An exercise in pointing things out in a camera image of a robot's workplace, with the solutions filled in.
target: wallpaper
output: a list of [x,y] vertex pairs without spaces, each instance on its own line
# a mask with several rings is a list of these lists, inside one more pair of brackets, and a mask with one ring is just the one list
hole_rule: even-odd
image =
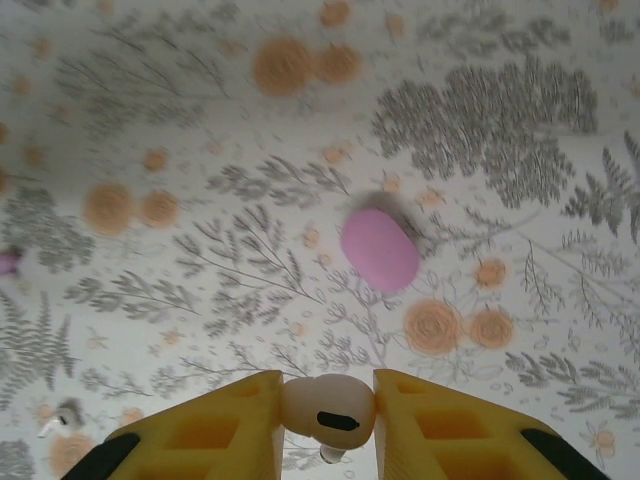
[[[0,277],[0,478],[60,478],[119,426],[264,369],[375,368],[636,477],[638,0],[0,12],[0,246],[23,253]],[[366,206],[420,252],[397,294],[340,250]],[[68,398],[84,426],[38,438]],[[292,435],[283,478],[373,480],[373,456],[326,465]]]

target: pink eraser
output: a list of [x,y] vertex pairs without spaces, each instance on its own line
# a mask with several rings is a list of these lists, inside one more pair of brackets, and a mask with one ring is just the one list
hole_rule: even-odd
[[349,218],[340,243],[362,279],[381,292],[401,290],[418,274],[420,255],[416,247],[381,210],[362,210]]

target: floral patterned surface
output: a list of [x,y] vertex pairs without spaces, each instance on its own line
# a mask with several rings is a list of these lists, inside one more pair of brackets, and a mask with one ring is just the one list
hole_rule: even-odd
[[[381,367],[635,478],[640,2],[331,8],[0,3],[0,236],[26,249],[0,279],[0,478],[59,478],[118,426],[262,369]],[[265,96],[251,63],[276,35],[348,45],[360,74]],[[109,228],[87,214],[105,183],[124,187]],[[365,205],[419,248],[406,291],[340,251]],[[82,430],[38,439],[68,397]],[[336,466],[285,448],[285,479],[375,478],[373,441]]]

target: patterned fabric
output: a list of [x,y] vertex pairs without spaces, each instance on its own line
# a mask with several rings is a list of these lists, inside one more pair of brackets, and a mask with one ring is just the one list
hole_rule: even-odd
[[[271,368],[402,370],[636,478],[640,1],[316,3],[0,3],[0,246],[25,254],[0,278],[0,479]],[[265,96],[278,35],[360,76]],[[128,203],[98,225],[89,192]],[[418,246],[406,291],[340,251],[365,205]],[[38,439],[69,397],[82,430]],[[376,478],[373,441],[333,466],[285,447],[284,479]]]

